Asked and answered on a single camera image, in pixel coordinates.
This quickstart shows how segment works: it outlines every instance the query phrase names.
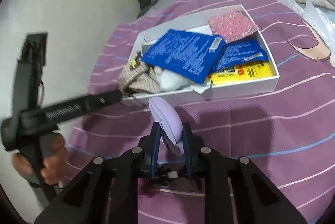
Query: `blue packet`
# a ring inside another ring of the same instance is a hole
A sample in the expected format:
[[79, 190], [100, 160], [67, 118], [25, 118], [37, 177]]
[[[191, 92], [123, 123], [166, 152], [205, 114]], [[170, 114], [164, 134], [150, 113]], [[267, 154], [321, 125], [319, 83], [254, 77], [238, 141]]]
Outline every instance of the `blue packet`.
[[170, 29], [145, 52], [142, 61], [202, 84], [224, 45], [219, 35]]
[[215, 61], [209, 73], [212, 74], [225, 67], [252, 61], [269, 61], [268, 54], [257, 41], [230, 43], [223, 49], [221, 56]]

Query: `screw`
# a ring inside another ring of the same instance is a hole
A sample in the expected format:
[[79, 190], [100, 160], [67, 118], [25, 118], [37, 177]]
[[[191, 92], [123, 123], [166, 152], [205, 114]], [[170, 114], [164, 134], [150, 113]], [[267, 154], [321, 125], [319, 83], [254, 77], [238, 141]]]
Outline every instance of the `screw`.
[[131, 149], [131, 152], [134, 154], [138, 154], [142, 152], [142, 149], [140, 147], [134, 147]]
[[204, 154], [208, 154], [211, 152], [210, 148], [209, 147], [203, 147], [201, 148], [201, 152], [204, 153]]
[[103, 162], [103, 158], [102, 157], [96, 157], [93, 160], [94, 164], [101, 164]]
[[248, 157], [246, 157], [246, 156], [242, 156], [242, 157], [240, 157], [240, 162], [242, 164], [247, 164], [247, 163], [250, 162], [250, 159]]

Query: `yellow package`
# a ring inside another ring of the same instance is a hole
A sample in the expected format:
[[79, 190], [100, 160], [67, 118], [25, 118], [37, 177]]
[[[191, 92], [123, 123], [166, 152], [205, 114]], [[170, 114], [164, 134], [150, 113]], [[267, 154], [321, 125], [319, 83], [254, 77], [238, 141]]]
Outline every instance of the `yellow package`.
[[254, 61], [230, 66], [211, 75], [213, 85], [272, 77], [267, 62]]

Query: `purple bed sheet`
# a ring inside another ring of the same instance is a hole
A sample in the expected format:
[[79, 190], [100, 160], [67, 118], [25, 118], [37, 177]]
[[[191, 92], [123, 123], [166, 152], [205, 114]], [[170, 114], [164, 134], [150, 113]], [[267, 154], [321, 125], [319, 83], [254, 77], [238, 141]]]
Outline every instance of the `purple bed sheet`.
[[[139, 32], [180, 15], [236, 4], [244, 6], [269, 45], [280, 73], [276, 90], [180, 104], [176, 111], [222, 155], [252, 158], [308, 223], [315, 223], [335, 192], [335, 68], [326, 55], [320, 57], [318, 41], [301, 17], [276, 0], [178, 0], [121, 24], [99, 56], [89, 91], [118, 87], [118, 75]], [[309, 49], [309, 57], [301, 54], [304, 49]], [[152, 123], [148, 108], [122, 104], [82, 118], [68, 143], [64, 182], [94, 156], [117, 157], [136, 146]], [[170, 159], [161, 145], [159, 161]], [[139, 197], [139, 223], [203, 223], [203, 208], [203, 193], [181, 179], [153, 198]]]

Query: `pink sponge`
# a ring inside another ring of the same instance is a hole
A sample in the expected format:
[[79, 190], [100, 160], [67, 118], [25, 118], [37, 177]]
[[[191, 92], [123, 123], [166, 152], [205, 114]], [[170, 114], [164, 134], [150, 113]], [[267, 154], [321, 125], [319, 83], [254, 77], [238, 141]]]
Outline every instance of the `pink sponge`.
[[208, 21], [213, 35], [221, 35], [226, 43], [243, 39], [259, 30], [254, 22], [238, 10], [214, 16]]

